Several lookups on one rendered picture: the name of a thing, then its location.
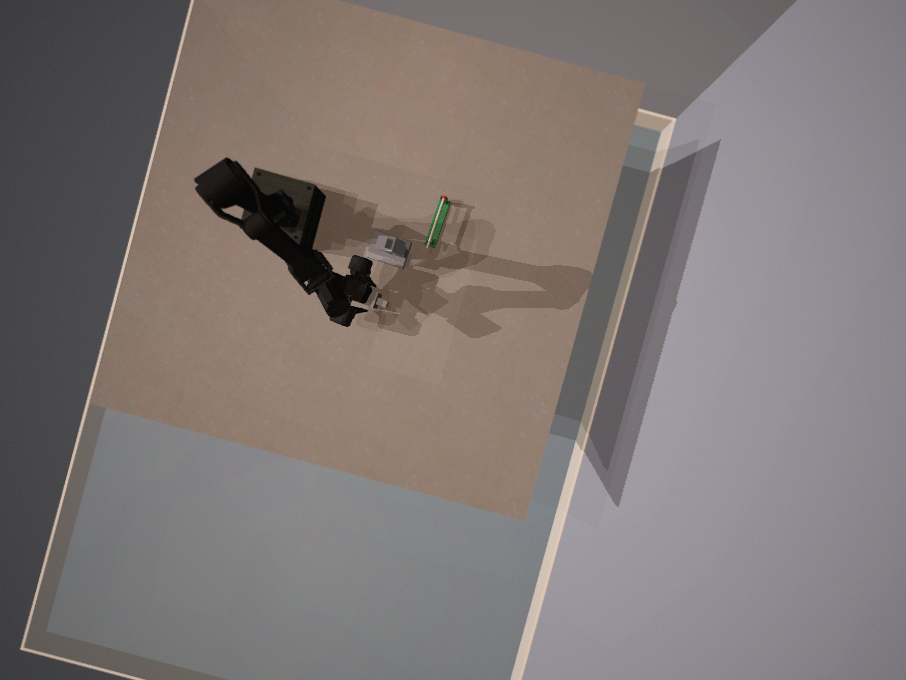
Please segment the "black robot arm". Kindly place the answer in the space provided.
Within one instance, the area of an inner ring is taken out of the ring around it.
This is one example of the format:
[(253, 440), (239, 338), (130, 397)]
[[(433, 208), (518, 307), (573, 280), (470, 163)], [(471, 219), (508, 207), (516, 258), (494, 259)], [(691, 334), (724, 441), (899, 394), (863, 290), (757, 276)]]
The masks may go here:
[[(328, 316), (339, 317), (349, 310), (346, 297), (362, 304), (367, 302), (372, 293), (369, 277), (346, 275), (343, 293), (338, 274), (332, 271), (333, 267), (322, 252), (296, 243), (283, 231), (294, 231), (302, 211), (295, 208), (293, 199), (281, 189), (265, 195), (245, 169), (228, 158), (196, 177), (194, 182), (198, 185), (195, 191), (215, 215), (240, 226), (248, 237), (258, 240), (282, 258), (306, 293), (317, 293)], [(222, 210), (236, 205), (253, 215), (243, 221)]]

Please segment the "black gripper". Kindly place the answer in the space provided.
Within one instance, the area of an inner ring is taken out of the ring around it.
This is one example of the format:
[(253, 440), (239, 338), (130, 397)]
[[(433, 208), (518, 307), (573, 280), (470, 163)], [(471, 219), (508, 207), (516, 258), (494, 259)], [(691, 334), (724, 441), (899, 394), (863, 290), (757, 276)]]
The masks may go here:
[[(372, 265), (373, 265), (373, 262), (371, 260), (364, 258), (364, 257), (357, 256), (357, 255), (353, 255), (348, 268), (350, 269), (351, 275), (359, 276), (359, 274), (363, 274), (370, 278)], [(342, 276), (340, 274), (338, 274), (338, 276), (339, 276), (339, 286), (344, 293), (344, 290), (346, 288), (347, 279), (345, 278), (345, 276)], [(371, 280), (371, 283), (372, 283), (371, 286), (377, 288), (377, 286), (375, 285), (375, 283), (372, 280)], [(348, 298), (348, 297), (346, 297), (346, 298), (351, 305), (351, 302), (353, 299)], [(339, 316), (339, 317), (330, 317), (330, 320), (337, 324), (340, 324), (342, 326), (349, 327), (351, 325), (352, 319), (354, 319), (355, 315), (358, 313), (363, 313), (363, 312), (368, 312), (368, 310), (359, 308), (359, 307), (350, 306), (349, 310), (344, 315)]]

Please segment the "tan pin with red cap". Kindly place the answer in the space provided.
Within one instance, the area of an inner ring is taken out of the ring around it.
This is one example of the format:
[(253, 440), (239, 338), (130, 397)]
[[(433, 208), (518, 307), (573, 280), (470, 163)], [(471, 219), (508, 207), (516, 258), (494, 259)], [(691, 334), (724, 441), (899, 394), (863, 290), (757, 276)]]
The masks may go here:
[(434, 231), (435, 231), (435, 228), (436, 228), (436, 225), (437, 225), (437, 222), (438, 222), (440, 213), (441, 213), (441, 211), (442, 211), (442, 208), (443, 208), (443, 205), (444, 205), (444, 202), (445, 202), (446, 199), (447, 199), (446, 196), (442, 196), (442, 201), (441, 201), (441, 204), (440, 204), (440, 207), (439, 207), (439, 210), (438, 210), (438, 213), (437, 213), (437, 216), (436, 216), (436, 219), (435, 219), (435, 222), (434, 222), (434, 225), (433, 225), (433, 228), (432, 228), (432, 231), (431, 231), (431, 234), (430, 234), (430, 237), (429, 237), (429, 240), (428, 240), (428, 243), (427, 243), (426, 248), (429, 248), (429, 246), (430, 246), (430, 243), (431, 243), (431, 240), (432, 240), (432, 237), (433, 237), (433, 234), (434, 234)]

